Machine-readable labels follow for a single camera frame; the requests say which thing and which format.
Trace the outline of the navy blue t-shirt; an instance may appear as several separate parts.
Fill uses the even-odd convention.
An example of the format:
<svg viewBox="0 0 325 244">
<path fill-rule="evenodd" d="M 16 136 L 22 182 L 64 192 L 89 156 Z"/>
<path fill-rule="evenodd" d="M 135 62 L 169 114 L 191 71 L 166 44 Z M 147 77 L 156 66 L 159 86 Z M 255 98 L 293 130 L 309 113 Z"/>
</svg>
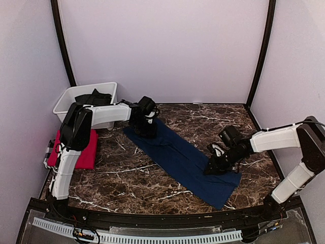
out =
<svg viewBox="0 0 325 244">
<path fill-rule="evenodd" d="M 239 186 L 241 173 L 227 172 L 223 175 L 205 175 L 208 157 L 156 119 L 157 135 L 148 139 L 126 127 L 124 134 L 152 161 L 182 184 L 198 198 L 221 210 L 233 191 Z"/>
</svg>

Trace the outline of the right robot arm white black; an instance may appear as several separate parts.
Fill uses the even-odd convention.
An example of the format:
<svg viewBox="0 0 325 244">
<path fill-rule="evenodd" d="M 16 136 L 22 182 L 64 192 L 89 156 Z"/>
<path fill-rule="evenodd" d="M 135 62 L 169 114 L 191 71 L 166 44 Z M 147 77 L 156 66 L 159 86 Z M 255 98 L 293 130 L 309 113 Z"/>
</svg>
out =
<svg viewBox="0 0 325 244">
<path fill-rule="evenodd" d="M 296 151 L 297 165 L 265 198 L 259 216 L 269 221 L 278 214 L 280 204 L 304 189 L 318 174 L 324 171 L 324 124 L 314 116 L 302 121 L 275 128 L 260 129 L 244 136 L 235 126 L 226 126 L 219 137 L 223 144 L 211 143 L 211 157 L 204 170 L 205 175 L 223 175 L 253 154 L 271 151 Z"/>
</svg>

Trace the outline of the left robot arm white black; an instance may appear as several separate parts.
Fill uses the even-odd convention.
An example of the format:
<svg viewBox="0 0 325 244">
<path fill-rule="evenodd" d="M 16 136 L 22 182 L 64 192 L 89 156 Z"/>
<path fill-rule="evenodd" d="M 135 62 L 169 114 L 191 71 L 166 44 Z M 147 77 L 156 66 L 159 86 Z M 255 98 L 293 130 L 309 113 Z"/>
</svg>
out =
<svg viewBox="0 0 325 244">
<path fill-rule="evenodd" d="M 121 100 L 105 106 L 74 102 L 59 129 L 59 163 L 49 187 L 51 197 L 55 201 L 68 199 L 72 175 L 82 151 L 89 145 L 91 128 L 103 123 L 127 121 L 136 135 L 152 139 L 157 134 L 154 119 L 159 114 L 155 102 L 146 96 L 137 103 Z"/>
</svg>

